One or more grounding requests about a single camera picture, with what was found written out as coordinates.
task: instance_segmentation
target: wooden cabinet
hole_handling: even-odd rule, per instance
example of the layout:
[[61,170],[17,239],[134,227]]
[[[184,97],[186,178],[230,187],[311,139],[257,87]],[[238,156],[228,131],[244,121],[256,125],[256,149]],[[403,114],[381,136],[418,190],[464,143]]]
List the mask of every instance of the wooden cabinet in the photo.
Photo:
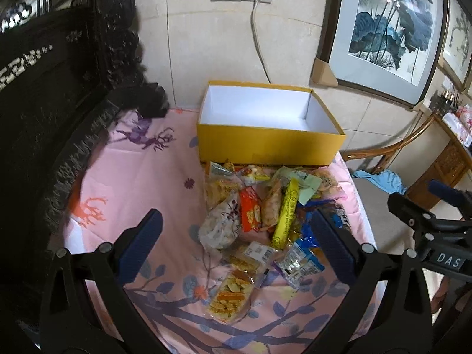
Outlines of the wooden cabinet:
[[426,210],[431,210],[440,199],[428,191],[430,180],[439,180],[455,187],[466,174],[468,165],[463,158],[463,150],[452,140],[447,144],[424,174],[407,190],[406,196]]

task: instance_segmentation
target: red snack package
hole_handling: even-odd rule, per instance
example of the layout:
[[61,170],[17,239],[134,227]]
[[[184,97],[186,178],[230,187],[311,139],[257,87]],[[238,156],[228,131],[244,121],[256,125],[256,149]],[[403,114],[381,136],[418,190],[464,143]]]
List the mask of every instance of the red snack package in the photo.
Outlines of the red snack package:
[[260,222],[260,199],[256,191],[248,186],[239,192],[241,199],[241,223],[242,230],[247,233],[251,230],[258,231]]

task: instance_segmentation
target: white cable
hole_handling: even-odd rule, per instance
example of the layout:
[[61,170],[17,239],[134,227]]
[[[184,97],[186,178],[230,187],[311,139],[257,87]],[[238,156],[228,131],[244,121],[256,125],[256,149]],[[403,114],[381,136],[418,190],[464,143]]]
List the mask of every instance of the white cable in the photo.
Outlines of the white cable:
[[253,38],[254,38],[254,45],[256,46],[256,52],[257,55],[259,56],[259,60],[263,65],[264,72],[266,74],[267,80],[269,84],[272,84],[271,78],[268,76],[268,71],[267,67],[264,61],[264,57],[262,52],[260,51],[260,45],[259,45],[259,37],[257,36],[257,27],[256,27],[256,9],[257,5],[259,5],[259,0],[254,0],[254,5],[253,5],[253,11],[251,12],[251,29],[253,32]]

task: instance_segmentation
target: open cardboard box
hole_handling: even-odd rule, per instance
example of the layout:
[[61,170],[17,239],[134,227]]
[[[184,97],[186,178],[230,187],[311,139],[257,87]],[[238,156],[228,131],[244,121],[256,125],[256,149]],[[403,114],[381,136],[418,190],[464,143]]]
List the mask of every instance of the open cardboard box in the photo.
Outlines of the open cardboard box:
[[310,88],[210,81],[197,124],[200,160],[329,165],[345,134]]

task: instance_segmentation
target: metal screw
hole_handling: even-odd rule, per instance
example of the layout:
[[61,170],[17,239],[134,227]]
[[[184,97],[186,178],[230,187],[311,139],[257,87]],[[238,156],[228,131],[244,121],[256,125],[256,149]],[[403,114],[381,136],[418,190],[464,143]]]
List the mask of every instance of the metal screw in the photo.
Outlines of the metal screw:
[[370,243],[363,243],[360,248],[367,254],[372,254],[375,251],[375,248]]
[[98,247],[100,253],[108,253],[111,249],[112,244],[110,242],[104,242]]
[[58,251],[56,252],[56,257],[57,257],[57,258],[62,258],[62,257],[64,257],[66,254],[67,254],[67,249],[64,249],[63,247],[61,247],[61,248],[58,249]]
[[416,253],[415,250],[413,249],[407,249],[407,256],[410,258],[416,258],[418,254]]

